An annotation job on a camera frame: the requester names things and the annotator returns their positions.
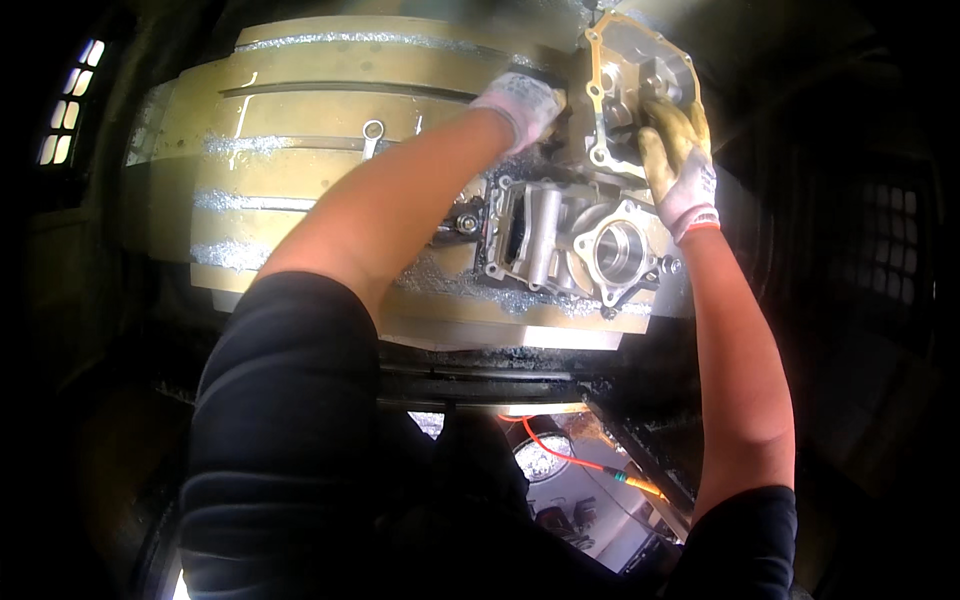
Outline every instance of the cylinder bore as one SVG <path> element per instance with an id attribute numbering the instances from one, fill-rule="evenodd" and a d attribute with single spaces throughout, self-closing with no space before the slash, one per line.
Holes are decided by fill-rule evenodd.
<path id="1" fill-rule="evenodd" d="M 630 283 L 640 274 L 646 259 L 639 229 L 628 221 L 607 225 L 597 236 L 593 258 L 597 271 L 607 282 Z"/>

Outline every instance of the forearm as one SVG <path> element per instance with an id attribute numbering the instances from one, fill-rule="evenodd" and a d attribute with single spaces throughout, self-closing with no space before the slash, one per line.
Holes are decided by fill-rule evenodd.
<path id="1" fill-rule="evenodd" d="M 682 244 L 697 314 L 704 475 L 695 517 L 766 485 L 793 487 L 790 392 L 770 327 L 718 229 Z"/>
<path id="2" fill-rule="evenodd" d="M 481 108 L 387 149 L 330 188 L 258 277 L 328 276 L 375 317 L 387 287 L 430 240 L 453 199 L 510 148 L 513 136 L 507 121 Z"/>

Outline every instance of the black shirt sleeve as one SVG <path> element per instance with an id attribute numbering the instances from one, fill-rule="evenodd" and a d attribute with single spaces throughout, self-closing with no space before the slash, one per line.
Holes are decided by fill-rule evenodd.
<path id="1" fill-rule="evenodd" d="M 244 295 L 191 428 L 180 549 L 193 600 L 310 596 L 365 564 L 378 382 L 376 330 L 348 288 L 281 273 Z"/>
<path id="2" fill-rule="evenodd" d="M 665 598 L 788 598 L 796 537 L 796 498 L 789 488 L 727 498 L 693 527 Z"/>

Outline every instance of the window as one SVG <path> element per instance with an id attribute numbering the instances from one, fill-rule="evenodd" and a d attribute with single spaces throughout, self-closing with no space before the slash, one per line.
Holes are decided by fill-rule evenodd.
<path id="1" fill-rule="evenodd" d="M 36 162 L 40 165 L 63 164 L 70 159 L 71 144 L 80 125 L 81 102 L 93 80 L 94 67 L 100 64 L 107 45 L 91 39 L 77 57 L 77 66 L 71 66 L 63 82 L 61 98 L 50 115 L 50 129 L 40 141 Z"/>

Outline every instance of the glove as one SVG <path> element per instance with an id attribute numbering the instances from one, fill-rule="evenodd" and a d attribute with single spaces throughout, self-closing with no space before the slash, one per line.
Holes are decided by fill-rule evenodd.
<path id="1" fill-rule="evenodd" d="M 677 244 L 691 229 L 720 229 L 713 203 L 717 176 L 703 105 L 690 105 L 689 118 L 664 98 L 645 102 L 643 108 L 657 125 L 640 129 L 639 146 L 660 220 Z"/>
<path id="2" fill-rule="evenodd" d="M 514 145 L 506 154 L 515 155 L 540 138 L 564 105 L 544 82 L 519 73 L 504 73 L 470 103 L 470 108 L 492 108 L 510 121 Z"/>

